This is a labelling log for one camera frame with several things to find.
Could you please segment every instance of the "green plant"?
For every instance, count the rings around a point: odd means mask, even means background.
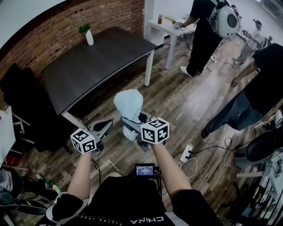
[[[90,29],[89,23],[84,23],[82,26],[79,28],[80,33],[87,33],[87,31]]]

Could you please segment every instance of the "jeans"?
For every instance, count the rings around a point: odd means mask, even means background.
[[[206,130],[211,133],[220,126],[228,124],[240,131],[258,122],[262,117],[259,111],[252,108],[242,90],[207,124]]]

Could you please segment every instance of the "hand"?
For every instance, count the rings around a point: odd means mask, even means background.
[[[231,87],[232,87],[232,88],[235,88],[237,85],[239,85],[240,82],[241,82],[240,79],[234,78],[234,79],[232,80],[232,82],[231,82]]]
[[[270,111],[261,120],[263,122],[265,122],[265,121],[269,120],[272,115],[274,115],[274,113],[272,111]]]
[[[178,23],[179,24],[179,28],[183,28],[184,27],[184,24],[183,23]]]

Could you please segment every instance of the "red brick wall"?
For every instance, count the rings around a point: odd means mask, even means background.
[[[79,26],[85,22],[91,24],[93,34],[111,26],[142,34],[143,9],[144,0],[69,0],[55,6],[45,12],[41,24],[13,43],[5,53],[0,61],[0,79],[15,62],[21,68],[30,67],[43,82],[40,71],[85,39],[78,33]]]

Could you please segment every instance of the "small screen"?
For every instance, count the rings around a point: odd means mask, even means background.
[[[137,176],[152,176],[153,166],[137,166]]]

